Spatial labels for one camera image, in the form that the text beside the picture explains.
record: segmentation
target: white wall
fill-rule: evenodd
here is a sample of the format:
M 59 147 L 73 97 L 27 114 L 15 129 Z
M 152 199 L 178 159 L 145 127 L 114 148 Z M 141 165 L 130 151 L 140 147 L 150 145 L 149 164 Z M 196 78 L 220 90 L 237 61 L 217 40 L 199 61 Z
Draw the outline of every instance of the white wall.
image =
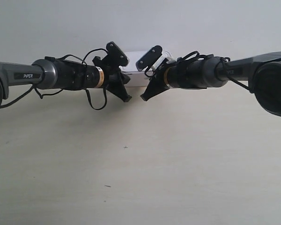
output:
M 111 40 L 176 57 L 280 51 L 281 0 L 0 0 L 0 61 Z M 0 110 L 0 225 L 281 225 L 281 118 L 234 84 L 148 102 L 128 91 L 100 112 L 84 92 Z

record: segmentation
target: robotic arm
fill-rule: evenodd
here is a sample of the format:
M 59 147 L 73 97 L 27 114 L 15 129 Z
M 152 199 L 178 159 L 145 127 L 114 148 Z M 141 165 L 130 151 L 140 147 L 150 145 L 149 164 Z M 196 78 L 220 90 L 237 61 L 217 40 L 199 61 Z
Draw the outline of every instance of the robotic arm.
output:
M 145 74 L 150 68 L 153 70 L 153 75 L 147 75 L 150 82 L 141 95 L 144 101 L 171 88 L 219 88 L 233 81 L 254 93 L 266 111 L 281 116 L 281 52 L 236 61 L 192 52 L 177 60 L 165 59 L 156 67 L 155 63 L 161 55 L 162 48 L 157 45 L 136 63 L 139 71 L 146 69 Z M 240 81 L 248 81 L 249 86 Z
M 96 56 L 93 59 L 94 66 L 87 65 L 85 59 L 94 51 L 105 51 L 107 55 L 101 59 Z M 104 91 L 105 104 L 107 103 L 106 90 L 119 97 L 122 101 L 128 102 L 131 99 L 125 90 L 124 84 L 130 81 L 130 78 L 123 74 L 119 66 L 127 66 L 128 58 L 114 43 L 110 42 L 105 49 L 95 49 L 90 51 L 84 59 L 79 59 L 81 63 L 66 60 L 73 55 L 66 55 L 56 59 L 54 57 L 45 57 L 36 60 L 32 65 L 21 65 L 13 63 L 0 62 L 0 109 L 8 107 L 26 96 L 32 90 L 43 98 L 46 95 L 54 95 L 62 90 L 85 90 L 91 104 L 90 94 L 87 88 L 101 88 Z M 16 100 L 1 105 L 3 99 L 8 99 L 8 87 L 15 85 L 31 84 L 31 88 Z M 54 94 L 41 95 L 37 89 L 61 89 Z

